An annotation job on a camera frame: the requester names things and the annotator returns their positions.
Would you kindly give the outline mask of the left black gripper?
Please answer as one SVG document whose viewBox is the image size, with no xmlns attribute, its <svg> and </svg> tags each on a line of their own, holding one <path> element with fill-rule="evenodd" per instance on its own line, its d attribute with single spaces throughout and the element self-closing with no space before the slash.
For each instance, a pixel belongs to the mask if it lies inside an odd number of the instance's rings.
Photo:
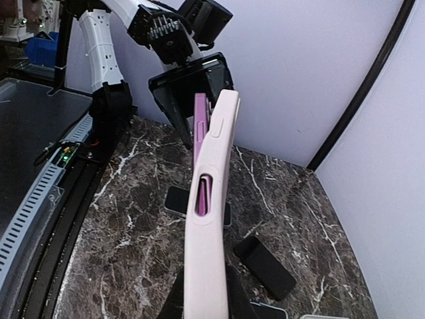
<svg viewBox="0 0 425 319">
<path fill-rule="evenodd" d="M 221 52 L 149 79 L 154 100 L 188 150 L 192 149 L 193 143 L 185 116 L 193 115 L 195 94 L 205 93 L 209 101 L 215 104 L 221 90 L 233 88 L 230 69 Z"/>
</svg>

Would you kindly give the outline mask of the black smartphone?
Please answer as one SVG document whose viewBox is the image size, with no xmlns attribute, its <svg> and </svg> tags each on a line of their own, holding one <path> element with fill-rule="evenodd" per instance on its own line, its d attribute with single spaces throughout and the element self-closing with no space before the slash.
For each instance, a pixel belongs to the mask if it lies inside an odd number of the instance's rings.
<svg viewBox="0 0 425 319">
<path fill-rule="evenodd" d="M 249 236 L 233 248 L 234 254 L 273 299 L 282 301 L 296 287 L 295 278 L 255 236 Z"/>
</svg>

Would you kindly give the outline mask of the white phone case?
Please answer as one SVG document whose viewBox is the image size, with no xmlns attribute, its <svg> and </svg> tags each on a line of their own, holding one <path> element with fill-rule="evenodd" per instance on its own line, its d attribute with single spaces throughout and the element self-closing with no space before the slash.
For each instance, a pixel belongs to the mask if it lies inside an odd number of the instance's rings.
<svg viewBox="0 0 425 319">
<path fill-rule="evenodd" d="M 301 316 L 299 319 L 344 319 L 336 316 L 324 316 L 324 315 L 316 315 L 316 314 L 305 314 Z"/>
</svg>

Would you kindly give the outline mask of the phone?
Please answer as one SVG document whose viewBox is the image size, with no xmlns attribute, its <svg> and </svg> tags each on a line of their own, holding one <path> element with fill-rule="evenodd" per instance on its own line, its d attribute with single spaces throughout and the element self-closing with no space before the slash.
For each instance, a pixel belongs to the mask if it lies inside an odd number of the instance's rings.
<svg viewBox="0 0 425 319">
<path fill-rule="evenodd" d="M 203 140 L 209 130 L 210 103 L 205 93 L 195 94 L 193 117 L 193 163 L 196 164 Z M 202 175 L 199 179 L 196 213 L 205 216 L 210 211 L 212 177 Z"/>
<path fill-rule="evenodd" d="M 250 304 L 260 319 L 288 319 L 288 313 L 283 308 L 255 301 Z"/>
<path fill-rule="evenodd" d="M 165 196 L 164 208 L 165 210 L 177 216 L 178 218 L 186 218 L 187 205 L 189 200 L 189 192 L 180 187 L 171 186 L 167 190 Z M 232 226 L 232 209 L 229 203 L 225 205 L 224 223 L 223 227 L 229 229 Z"/>
</svg>

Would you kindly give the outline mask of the pink phone case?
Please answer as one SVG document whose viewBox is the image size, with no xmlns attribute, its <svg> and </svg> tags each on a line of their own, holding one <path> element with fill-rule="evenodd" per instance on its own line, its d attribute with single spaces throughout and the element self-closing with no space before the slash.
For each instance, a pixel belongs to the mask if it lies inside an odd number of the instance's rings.
<svg viewBox="0 0 425 319">
<path fill-rule="evenodd" d="M 185 221 L 184 318 L 228 318 L 223 223 L 239 106 L 237 91 L 221 90 L 210 109 L 209 130 L 193 165 Z M 205 216 L 195 211 L 202 175 L 212 177 L 211 206 Z"/>
</svg>

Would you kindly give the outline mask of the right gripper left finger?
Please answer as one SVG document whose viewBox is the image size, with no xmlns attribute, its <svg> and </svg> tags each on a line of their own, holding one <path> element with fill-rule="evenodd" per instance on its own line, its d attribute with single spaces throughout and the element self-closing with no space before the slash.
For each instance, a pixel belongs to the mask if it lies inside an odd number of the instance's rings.
<svg viewBox="0 0 425 319">
<path fill-rule="evenodd" d="M 182 319 L 184 304 L 184 269 L 182 268 L 171 290 L 165 300 L 165 303 L 157 316 L 157 319 Z"/>
</svg>

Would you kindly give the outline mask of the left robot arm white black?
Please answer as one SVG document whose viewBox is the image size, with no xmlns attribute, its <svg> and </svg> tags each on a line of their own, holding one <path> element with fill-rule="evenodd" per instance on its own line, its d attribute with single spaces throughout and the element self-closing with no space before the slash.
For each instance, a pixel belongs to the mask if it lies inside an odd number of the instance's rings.
<svg viewBox="0 0 425 319">
<path fill-rule="evenodd" d="M 134 111 L 110 32 L 110 17 L 116 15 L 138 45 L 158 56 L 163 73 L 149 80 L 149 90 L 191 149 L 187 120 L 194 114 L 195 95 L 203 93 L 215 105 L 221 90 L 234 87 L 224 55 L 212 53 L 232 13 L 216 1 L 185 1 L 178 9 L 159 1 L 71 1 L 67 7 L 82 29 L 90 62 L 92 139 L 115 138 Z"/>
</svg>

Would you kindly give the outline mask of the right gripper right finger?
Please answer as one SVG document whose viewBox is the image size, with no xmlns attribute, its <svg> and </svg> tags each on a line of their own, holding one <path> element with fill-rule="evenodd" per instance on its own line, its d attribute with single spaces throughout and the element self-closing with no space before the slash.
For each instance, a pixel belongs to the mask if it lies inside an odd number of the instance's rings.
<svg viewBox="0 0 425 319">
<path fill-rule="evenodd" d="M 259 319 L 232 265 L 226 265 L 229 318 Z"/>
</svg>

